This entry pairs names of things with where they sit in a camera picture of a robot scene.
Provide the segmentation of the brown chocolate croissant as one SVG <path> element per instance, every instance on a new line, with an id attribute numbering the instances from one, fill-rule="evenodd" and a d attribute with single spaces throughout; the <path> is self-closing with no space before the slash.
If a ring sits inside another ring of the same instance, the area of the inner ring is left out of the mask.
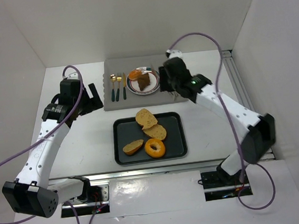
<path id="1" fill-rule="evenodd" d="M 143 91 L 148 85 L 150 85 L 149 73 L 142 74 L 137 78 L 139 90 Z"/>

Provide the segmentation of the orange round bun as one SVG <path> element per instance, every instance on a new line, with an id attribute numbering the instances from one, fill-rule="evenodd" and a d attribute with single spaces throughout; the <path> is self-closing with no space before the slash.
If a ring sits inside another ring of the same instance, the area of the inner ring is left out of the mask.
<path id="1" fill-rule="evenodd" d="M 134 69 L 128 74 L 128 79 L 130 79 L 131 81 L 135 81 L 141 75 L 142 75 L 141 69 Z"/>

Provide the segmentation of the metal bread tongs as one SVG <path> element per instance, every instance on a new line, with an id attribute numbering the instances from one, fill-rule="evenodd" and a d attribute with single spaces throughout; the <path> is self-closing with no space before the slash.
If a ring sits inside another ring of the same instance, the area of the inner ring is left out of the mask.
<path id="1" fill-rule="evenodd" d="M 172 97 L 172 100 L 176 101 L 176 99 L 178 97 L 178 93 L 177 92 L 169 92 L 169 95 Z"/>

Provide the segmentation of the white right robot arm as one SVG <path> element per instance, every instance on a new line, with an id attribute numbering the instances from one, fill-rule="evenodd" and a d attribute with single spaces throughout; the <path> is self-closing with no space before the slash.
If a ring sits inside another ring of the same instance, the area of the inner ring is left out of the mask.
<path id="1" fill-rule="evenodd" d="M 275 119 L 244 107 L 221 93 L 210 79 L 192 76 L 184 61 L 175 57 L 159 68 L 160 89 L 177 92 L 181 97 L 201 105 L 231 125 L 237 149 L 217 167 L 221 180 L 242 174 L 249 164 L 256 164 L 276 142 Z"/>

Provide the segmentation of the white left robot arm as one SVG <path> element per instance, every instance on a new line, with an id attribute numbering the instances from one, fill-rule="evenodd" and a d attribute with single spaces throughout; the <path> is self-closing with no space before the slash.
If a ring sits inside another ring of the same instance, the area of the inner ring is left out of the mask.
<path id="1" fill-rule="evenodd" d="M 60 92 L 44 109 L 38 136 L 40 144 L 31 150 L 29 158 L 13 182 L 5 182 L 2 193 L 16 213 L 49 218 L 56 207 L 70 199 L 87 202 L 91 194 L 88 178 L 75 176 L 49 186 L 51 169 L 61 143 L 72 123 L 103 107 L 93 84 L 81 86 L 78 79 L 60 82 Z"/>

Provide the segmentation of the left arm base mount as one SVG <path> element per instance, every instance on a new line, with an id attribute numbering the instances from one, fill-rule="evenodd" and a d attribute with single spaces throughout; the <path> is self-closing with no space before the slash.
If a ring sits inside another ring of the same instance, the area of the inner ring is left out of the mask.
<path id="1" fill-rule="evenodd" d="M 70 177 L 59 181 L 52 187 L 59 196 L 61 217 L 88 216 L 93 213 L 108 213 L 109 184 L 91 184 L 86 177 Z"/>

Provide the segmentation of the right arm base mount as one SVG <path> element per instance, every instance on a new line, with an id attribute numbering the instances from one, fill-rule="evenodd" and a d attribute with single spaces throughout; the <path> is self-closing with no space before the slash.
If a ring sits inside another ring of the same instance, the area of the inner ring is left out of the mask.
<path id="1" fill-rule="evenodd" d="M 247 175 L 244 175 L 244 182 L 240 182 L 241 170 L 233 176 L 222 175 L 219 171 L 202 172 L 198 184 L 204 189 L 205 200 L 207 202 L 231 199 L 241 196 L 251 196 L 253 191 L 249 184 Z"/>

